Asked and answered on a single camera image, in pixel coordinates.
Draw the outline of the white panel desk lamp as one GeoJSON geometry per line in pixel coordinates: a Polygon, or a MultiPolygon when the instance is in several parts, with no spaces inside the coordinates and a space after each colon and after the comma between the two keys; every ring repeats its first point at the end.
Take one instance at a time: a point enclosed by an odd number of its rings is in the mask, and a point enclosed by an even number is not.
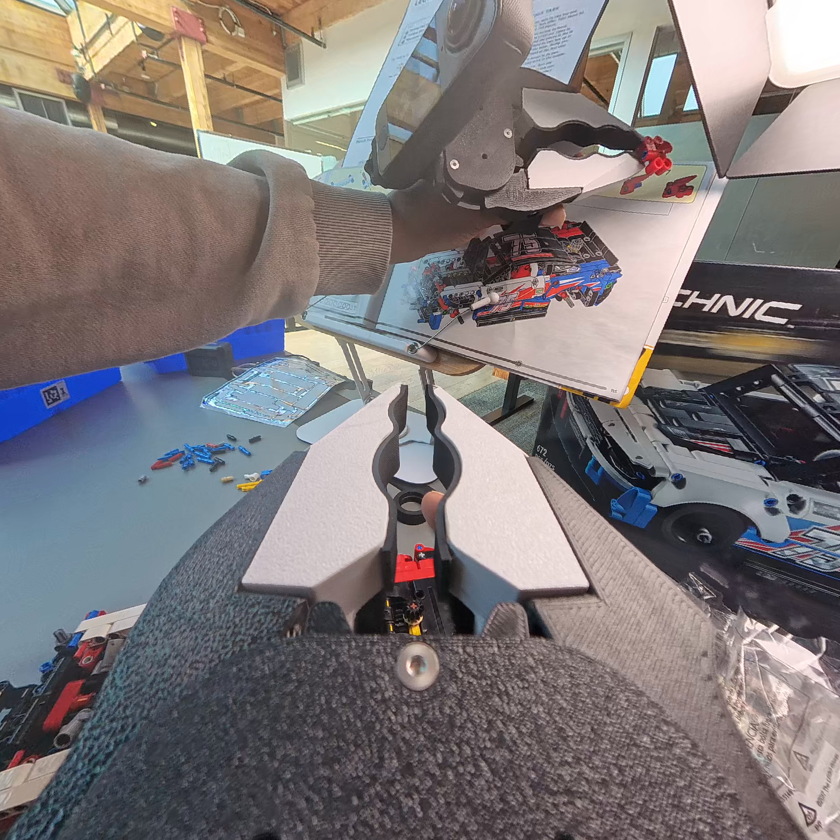
{"type": "Polygon", "coordinates": [[[668,5],[720,176],[838,171],[838,2],[668,5]],[[740,154],[768,81],[798,94],[740,154]]]}

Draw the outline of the blue bin with tag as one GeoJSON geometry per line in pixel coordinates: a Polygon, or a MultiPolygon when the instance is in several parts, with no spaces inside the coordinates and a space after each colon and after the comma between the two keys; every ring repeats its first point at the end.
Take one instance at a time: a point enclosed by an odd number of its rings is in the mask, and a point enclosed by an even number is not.
{"type": "Polygon", "coordinates": [[[1,391],[1,441],[5,442],[120,383],[119,367],[1,391]]]}

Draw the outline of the pile of blue toy pins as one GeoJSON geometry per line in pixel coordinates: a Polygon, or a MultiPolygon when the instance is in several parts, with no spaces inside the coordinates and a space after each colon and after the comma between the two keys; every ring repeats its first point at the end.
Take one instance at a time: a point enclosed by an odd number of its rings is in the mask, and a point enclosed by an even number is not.
{"type": "Polygon", "coordinates": [[[260,440],[261,436],[257,435],[249,438],[247,445],[244,445],[236,436],[228,434],[220,442],[184,444],[163,453],[153,462],[150,469],[159,471],[178,466],[183,471],[187,471],[204,466],[207,471],[215,473],[227,465],[231,453],[239,452],[244,457],[251,457],[252,447],[260,440]]]}

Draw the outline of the black toy car box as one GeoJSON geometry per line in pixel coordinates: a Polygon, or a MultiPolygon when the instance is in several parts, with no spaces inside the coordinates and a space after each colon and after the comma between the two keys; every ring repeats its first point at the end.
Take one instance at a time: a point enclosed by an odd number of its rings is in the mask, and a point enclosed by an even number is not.
{"type": "Polygon", "coordinates": [[[838,277],[696,263],[629,406],[548,390],[532,450],[675,580],[835,643],[838,277]]]}

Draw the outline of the person's left hand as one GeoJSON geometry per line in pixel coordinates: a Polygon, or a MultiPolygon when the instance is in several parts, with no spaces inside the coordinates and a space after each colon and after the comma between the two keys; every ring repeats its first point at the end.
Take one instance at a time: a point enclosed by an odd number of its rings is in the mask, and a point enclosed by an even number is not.
{"type": "Polygon", "coordinates": [[[508,224],[493,211],[457,206],[424,183],[393,191],[388,197],[392,213],[392,266],[428,255],[464,249],[474,238],[484,238],[508,224]]]}

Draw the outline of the toy brick race car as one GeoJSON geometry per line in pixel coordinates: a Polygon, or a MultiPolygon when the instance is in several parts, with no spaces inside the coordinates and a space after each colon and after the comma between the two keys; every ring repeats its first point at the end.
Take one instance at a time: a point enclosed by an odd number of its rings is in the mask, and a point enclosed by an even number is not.
{"type": "MultiPolygon", "coordinates": [[[[456,618],[448,595],[438,594],[433,551],[421,543],[396,556],[384,592],[363,609],[364,633],[450,636],[456,618]]],[[[145,605],[89,612],[74,633],[55,633],[53,658],[39,682],[1,689],[1,837],[52,781],[90,720],[102,685],[145,605]]]]}

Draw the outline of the person's left forearm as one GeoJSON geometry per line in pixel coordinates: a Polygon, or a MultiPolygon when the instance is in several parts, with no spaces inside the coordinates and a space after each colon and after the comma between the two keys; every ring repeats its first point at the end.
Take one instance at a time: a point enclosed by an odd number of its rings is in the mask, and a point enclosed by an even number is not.
{"type": "Polygon", "coordinates": [[[392,262],[385,195],[275,153],[216,164],[9,108],[1,146],[4,390],[371,293],[392,262]]]}

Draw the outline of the toy car instruction booklet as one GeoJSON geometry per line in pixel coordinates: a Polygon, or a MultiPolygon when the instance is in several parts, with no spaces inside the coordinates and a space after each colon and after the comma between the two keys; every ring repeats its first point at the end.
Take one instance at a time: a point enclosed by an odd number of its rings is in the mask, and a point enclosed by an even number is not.
{"type": "MultiPolygon", "coordinates": [[[[441,2],[411,2],[397,31],[360,125],[347,165],[371,153],[375,118],[405,57],[441,2]]],[[[592,40],[595,57],[626,38],[595,34],[610,2],[584,2],[584,54],[568,92],[585,93],[580,79],[592,40]]],[[[370,328],[425,339],[438,350],[494,364],[539,382],[626,404],[633,395],[670,307],[715,212],[722,184],[709,164],[676,164],[661,176],[637,174],[600,190],[530,190],[527,165],[516,169],[500,196],[482,206],[508,223],[468,248],[395,266],[383,289],[350,301],[317,295],[321,306],[363,319],[370,328]]],[[[373,185],[366,170],[320,177],[337,186],[373,185]]],[[[448,197],[430,184],[444,198],[448,197]]]]}

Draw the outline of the clear plastic bag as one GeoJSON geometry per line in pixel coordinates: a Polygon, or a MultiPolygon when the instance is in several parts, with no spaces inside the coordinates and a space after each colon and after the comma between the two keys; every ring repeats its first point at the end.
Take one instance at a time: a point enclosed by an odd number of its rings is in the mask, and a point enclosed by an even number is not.
{"type": "Polygon", "coordinates": [[[839,838],[838,647],[743,610],[697,573],[682,587],[717,632],[717,680],[737,729],[800,834],[839,838]]]}

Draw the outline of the holographic sticker sheet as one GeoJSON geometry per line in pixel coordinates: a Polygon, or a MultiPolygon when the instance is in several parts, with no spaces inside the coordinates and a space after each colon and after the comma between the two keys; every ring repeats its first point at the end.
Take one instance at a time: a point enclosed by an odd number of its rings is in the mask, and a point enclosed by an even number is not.
{"type": "Polygon", "coordinates": [[[287,427],[346,377],[300,355],[277,357],[246,369],[204,396],[201,407],[233,417],[287,427]]]}

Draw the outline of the black charger box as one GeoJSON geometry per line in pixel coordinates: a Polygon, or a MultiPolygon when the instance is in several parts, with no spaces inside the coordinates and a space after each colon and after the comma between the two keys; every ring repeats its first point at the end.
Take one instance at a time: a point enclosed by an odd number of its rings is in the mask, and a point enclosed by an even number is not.
{"type": "Polygon", "coordinates": [[[190,376],[210,377],[229,381],[234,378],[234,351],[231,343],[217,341],[184,353],[185,367],[190,376]]]}

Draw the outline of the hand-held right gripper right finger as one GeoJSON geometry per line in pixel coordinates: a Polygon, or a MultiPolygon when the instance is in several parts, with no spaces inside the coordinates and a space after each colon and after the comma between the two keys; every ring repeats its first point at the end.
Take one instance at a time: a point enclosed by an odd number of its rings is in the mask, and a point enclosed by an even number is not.
{"type": "Polygon", "coordinates": [[[591,584],[535,476],[508,438],[438,385],[427,385],[446,590],[485,622],[501,603],[587,593],[591,584]]]}

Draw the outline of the grey desk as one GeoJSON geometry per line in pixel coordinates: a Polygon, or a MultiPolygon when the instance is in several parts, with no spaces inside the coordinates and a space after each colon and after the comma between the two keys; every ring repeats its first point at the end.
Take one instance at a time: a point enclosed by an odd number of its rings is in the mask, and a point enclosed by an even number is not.
{"type": "Polygon", "coordinates": [[[220,380],[156,374],[145,364],[122,381],[2,444],[1,677],[38,677],[57,628],[92,609],[149,600],[184,552],[246,494],[221,476],[279,465],[305,448],[297,429],[201,408],[220,380]],[[163,453],[231,434],[251,457],[230,454],[209,472],[152,471],[163,453]]]}

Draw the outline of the red toy brick piece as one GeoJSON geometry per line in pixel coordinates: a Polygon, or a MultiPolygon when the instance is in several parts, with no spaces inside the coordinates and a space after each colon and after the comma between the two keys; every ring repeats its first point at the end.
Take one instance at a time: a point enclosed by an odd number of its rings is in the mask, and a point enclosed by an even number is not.
{"type": "Polygon", "coordinates": [[[638,179],[668,174],[673,165],[669,157],[672,151],[673,145],[660,135],[643,137],[642,143],[633,151],[633,156],[643,167],[638,179]]]}

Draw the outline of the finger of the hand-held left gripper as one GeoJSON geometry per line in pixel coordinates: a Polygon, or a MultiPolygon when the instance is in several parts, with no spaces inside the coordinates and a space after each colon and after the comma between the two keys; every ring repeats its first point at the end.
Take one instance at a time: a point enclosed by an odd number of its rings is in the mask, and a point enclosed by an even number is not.
{"type": "Polygon", "coordinates": [[[532,191],[567,189],[591,193],[639,173],[644,173],[644,165],[627,152],[576,158],[556,150],[540,150],[527,165],[528,188],[532,191]]]}
{"type": "Polygon", "coordinates": [[[644,154],[642,136],[584,95],[524,88],[521,92],[521,157],[554,151],[581,160],[593,154],[644,154]]]}

